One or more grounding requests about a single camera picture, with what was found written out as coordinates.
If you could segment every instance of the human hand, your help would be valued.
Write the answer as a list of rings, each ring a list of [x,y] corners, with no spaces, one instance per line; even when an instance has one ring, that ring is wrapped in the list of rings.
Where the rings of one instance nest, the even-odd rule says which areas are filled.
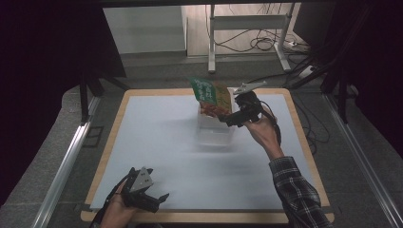
[[[135,207],[126,207],[121,192],[125,181],[118,187],[115,195],[110,199],[106,208],[101,228],[123,228],[130,222],[131,218],[138,211]]]
[[[264,106],[263,109],[274,116],[267,107]],[[247,121],[242,124],[248,128],[253,139],[264,148],[271,161],[284,157],[281,147],[278,144],[276,130],[266,116],[261,115],[260,120],[257,122]]]

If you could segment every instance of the light blue surface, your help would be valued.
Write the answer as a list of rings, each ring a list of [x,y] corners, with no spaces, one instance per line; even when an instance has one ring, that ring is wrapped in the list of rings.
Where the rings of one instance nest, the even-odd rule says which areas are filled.
[[[281,147],[302,175],[312,177],[283,95],[259,95],[278,118]],[[197,142],[199,104],[194,96],[130,97],[106,172],[90,208],[98,209],[131,167],[153,168],[147,194],[169,193],[161,209],[282,209],[269,159],[246,127],[227,146]]]

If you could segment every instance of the plaid sleeve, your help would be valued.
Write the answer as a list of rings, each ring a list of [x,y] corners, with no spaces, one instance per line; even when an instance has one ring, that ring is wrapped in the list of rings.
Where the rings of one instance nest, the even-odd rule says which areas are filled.
[[[269,165],[292,227],[333,227],[320,207],[317,190],[302,177],[293,157],[276,159]]]

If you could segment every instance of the metal frame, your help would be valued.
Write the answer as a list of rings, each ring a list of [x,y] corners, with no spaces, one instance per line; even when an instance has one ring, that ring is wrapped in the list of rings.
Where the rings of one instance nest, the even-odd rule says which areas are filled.
[[[378,200],[383,212],[385,213],[386,218],[388,218],[391,227],[399,228],[403,227],[403,218],[400,216],[401,213],[398,211],[391,195],[388,190],[382,184],[378,175],[375,173],[374,168],[371,163],[368,161],[365,152],[362,150],[359,145],[357,139],[355,138],[354,133],[350,129],[350,126],[341,119],[341,117],[337,113],[337,104],[332,95],[323,95],[323,99],[328,104],[332,111],[332,115],[335,118],[337,125],[340,127],[341,132],[344,134],[344,137],[347,141],[347,144],[353,151],[353,155],[355,156],[355,160],[357,161],[359,168],[362,171],[367,183],[370,185],[373,193]]]
[[[208,72],[216,72],[216,43],[214,31],[236,30],[236,29],[281,29],[278,42],[274,43],[276,53],[284,71],[291,71],[287,58],[284,55],[282,46],[288,27],[290,26],[295,3],[285,15],[245,15],[245,16],[214,16],[215,5],[210,9],[210,44],[208,51]]]
[[[101,101],[100,98],[94,97],[89,104],[89,118],[88,121],[82,125],[80,125],[74,135],[73,140],[71,141],[70,146],[68,147],[67,153],[62,161],[62,164],[59,167],[59,170],[56,173],[56,176],[53,179],[53,182],[45,196],[44,201],[42,202],[41,207],[35,217],[34,222],[32,223],[32,228],[39,227],[47,227],[50,221],[50,218],[53,214],[54,208],[62,195],[63,189],[65,188],[68,176],[71,172],[71,169],[77,159],[77,155],[80,152],[81,146],[83,145],[84,139],[86,138],[86,133],[91,126],[93,114],[98,106],[98,103]]]

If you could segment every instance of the transparent box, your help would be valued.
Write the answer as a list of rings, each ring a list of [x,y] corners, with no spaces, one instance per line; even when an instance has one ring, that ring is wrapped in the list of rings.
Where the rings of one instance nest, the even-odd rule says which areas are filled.
[[[234,89],[228,88],[231,95],[232,113],[236,111],[234,101]],[[201,107],[198,110],[198,143],[205,145],[226,146],[232,141],[236,127],[228,126],[226,123],[221,123],[219,118],[210,117],[201,114]]]

